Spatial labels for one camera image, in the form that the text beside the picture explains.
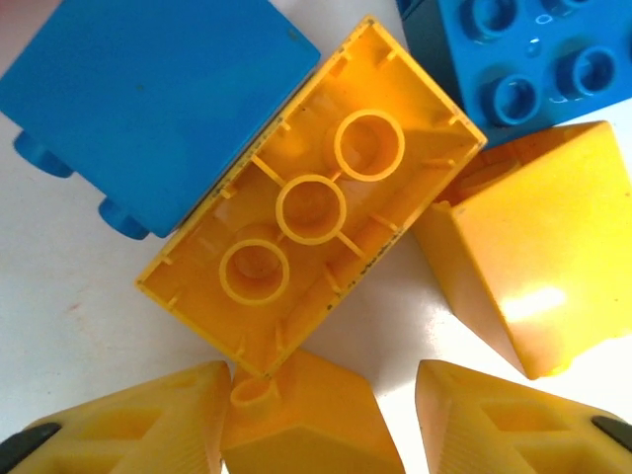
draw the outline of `white surface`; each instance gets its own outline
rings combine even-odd
[[[0,73],[57,0],[0,0]],[[327,57],[367,13],[403,40],[395,0],[276,0]],[[630,169],[632,103],[586,119],[616,123]],[[0,439],[38,417],[222,356],[133,287],[164,245],[104,224],[102,196],[18,157],[0,117]],[[632,421],[632,337],[604,343],[561,376],[528,383]],[[422,358],[527,383],[445,306],[411,236],[375,267],[305,347],[368,378],[407,472],[426,473],[413,388]]]

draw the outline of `yellow roof block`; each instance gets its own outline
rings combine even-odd
[[[431,474],[632,472],[592,422],[617,418],[588,405],[441,360],[420,364],[416,402]]]
[[[240,370],[221,453],[231,474],[403,474],[366,380],[297,351],[272,379]]]
[[[528,378],[632,329],[632,197],[606,122],[478,155],[414,226],[456,315]]]
[[[211,362],[31,424],[61,429],[11,474],[219,474],[230,372]]]
[[[485,141],[369,17],[138,287],[253,375],[273,374]]]

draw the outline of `toy building block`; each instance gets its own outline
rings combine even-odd
[[[138,285],[249,372],[271,374],[484,143],[367,18]]]
[[[632,96],[629,0],[407,3],[411,54],[490,147]]]
[[[16,150],[141,239],[174,230],[319,59],[267,0],[65,0],[0,80]]]
[[[632,472],[632,427],[588,405],[441,360],[416,402],[431,474]]]
[[[231,474],[404,473],[368,382],[304,351],[271,379],[238,370],[220,449]]]
[[[452,311],[528,378],[632,329],[632,198],[610,125],[481,153],[414,226]]]
[[[0,444],[11,474],[219,474],[224,362],[138,385],[33,423]]]

